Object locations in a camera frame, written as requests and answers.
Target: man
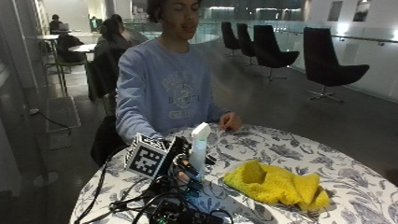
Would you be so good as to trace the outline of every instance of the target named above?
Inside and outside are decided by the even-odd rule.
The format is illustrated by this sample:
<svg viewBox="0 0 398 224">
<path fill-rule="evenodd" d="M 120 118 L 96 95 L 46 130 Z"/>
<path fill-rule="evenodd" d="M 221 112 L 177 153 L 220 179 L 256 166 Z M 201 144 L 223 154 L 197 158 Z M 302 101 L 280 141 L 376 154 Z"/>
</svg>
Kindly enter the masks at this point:
<svg viewBox="0 0 398 224">
<path fill-rule="evenodd" d="M 120 59 L 117 131 L 127 144 L 137 133 L 163 138 L 172 128 L 219 122 L 237 131 L 235 112 L 216 106 L 212 73 L 203 53 L 189 45 L 200 23 L 201 0 L 148 0 L 148 15 L 163 33 L 131 48 Z"/>
<path fill-rule="evenodd" d="M 52 15 L 52 22 L 50 23 L 50 34 L 58 35 L 60 31 L 60 16 L 58 14 Z"/>
</svg>

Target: yellow cloth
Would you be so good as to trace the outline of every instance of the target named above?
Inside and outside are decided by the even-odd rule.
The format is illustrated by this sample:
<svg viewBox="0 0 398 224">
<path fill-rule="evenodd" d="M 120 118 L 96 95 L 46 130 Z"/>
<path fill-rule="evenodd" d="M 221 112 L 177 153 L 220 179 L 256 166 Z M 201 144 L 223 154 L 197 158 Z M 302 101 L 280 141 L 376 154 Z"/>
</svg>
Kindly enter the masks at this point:
<svg viewBox="0 0 398 224">
<path fill-rule="evenodd" d="M 318 174 L 296 175 L 284 168 L 243 163 L 224 176 L 224 183 L 264 203 L 297 204 L 301 210 L 313 210 L 329 204 L 329 196 L 320 184 Z"/>
</svg>

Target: hand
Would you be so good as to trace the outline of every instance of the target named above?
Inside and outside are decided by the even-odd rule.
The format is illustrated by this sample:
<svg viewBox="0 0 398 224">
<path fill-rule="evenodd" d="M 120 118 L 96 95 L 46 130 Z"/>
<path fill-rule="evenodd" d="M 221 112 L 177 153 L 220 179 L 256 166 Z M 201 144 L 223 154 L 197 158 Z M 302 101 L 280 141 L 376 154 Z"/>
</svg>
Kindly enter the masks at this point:
<svg viewBox="0 0 398 224">
<path fill-rule="evenodd" d="M 224 131 L 236 132 L 240 129 L 241 120 L 236 112 L 228 112 L 220 118 L 220 128 Z"/>
</svg>

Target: round table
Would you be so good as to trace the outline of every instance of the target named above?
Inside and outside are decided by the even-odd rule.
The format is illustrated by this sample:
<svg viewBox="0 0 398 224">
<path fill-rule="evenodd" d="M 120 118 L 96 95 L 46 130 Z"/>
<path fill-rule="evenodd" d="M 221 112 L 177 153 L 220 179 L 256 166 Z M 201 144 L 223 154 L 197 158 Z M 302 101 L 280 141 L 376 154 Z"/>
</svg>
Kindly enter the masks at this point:
<svg viewBox="0 0 398 224">
<path fill-rule="evenodd" d="M 276 129 L 244 125 L 237 133 L 227 133 L 211 124 L 208 154 L 217 159 L 207 166 L 204 189 L 193 199 L 200 210 L 227 210 L 236 223 L 398 223 L 398 188 L 366 165 L 336 149 L 296 134 Z M 167 136 L 185 136 L 192 141 L 195 127 L 172 130 Z M 148 187 L 149 180 L 125 171 L 121 151 L 108 164 L 104 186 L 97 202 L 83 222 L 108 213 L 108 206 L 121 198 L 135 198 Z M 260 203 L 223 183 L 232 167 L 253 158 L 290 170 L 296 175 L 318 173 L 320 185 L 330 196 L 329 206 L 301 211 L 281 203 Z M 71 215 L 71 223 L 93 199 L 101 170 L 85 184 Z M 137 213 L 123 212 L 104 217 L 101 223 L 131 223 Z M 148 223 L 145 216 L 140 223 Z"/>
</svg>

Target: floor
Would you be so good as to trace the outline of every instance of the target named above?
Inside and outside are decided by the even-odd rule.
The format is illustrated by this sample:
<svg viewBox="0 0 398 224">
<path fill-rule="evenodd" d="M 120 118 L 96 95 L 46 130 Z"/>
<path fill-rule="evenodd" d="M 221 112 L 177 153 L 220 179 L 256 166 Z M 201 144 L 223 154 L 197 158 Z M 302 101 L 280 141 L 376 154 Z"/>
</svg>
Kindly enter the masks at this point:
<svg viewBox="0 0 398 224">
<path fill-rule="evenodd" d="M 365 163 L 398 186 L 398 104 L 344 87 L 332 88 L 336 97 L 346 101 L 344 104 L 332 100 L 309 101 L 305 90 L 318 91 L 321 87 L 300 71 L 276 69 L 275 73 L 288 79 L 271 82 L 261 76 L 269 68 L 244 66 L 249 60 L 245 56 L 225 57 L 229 51 L 220 39 L 199 46 L 213 66 L 217 103 L 235 110 L 244 123 L 324 143 Z M 40 111 L 47 111 L 48 98 L 62 96 L 56 75 L 48 75 L 48 82 L 48 87 L 27 90 L 30 105 Z M 72 129 L 72 146 L 50 149 L 51 136 L 56 133 L 47 133 L 43 116 L 30 117 L 32 140 L 14 144 L 22 191 L 16 198 L 0 195 L 2 223 L 67 224 L 80 190 L 99 169 L 89 150 L 104 118 L 104 106 L 88 100 L 83 66 L 72 68 L 67 85 L 81 120 L 81 126 Z M 28 134 L 27 130 L 22 119 L 20 125 L 11 129 L 10 140 L 18 142 Z M 36 177 L 47 172 L 55 172 L 58 180 L 36 187 Z"/>
</svg>

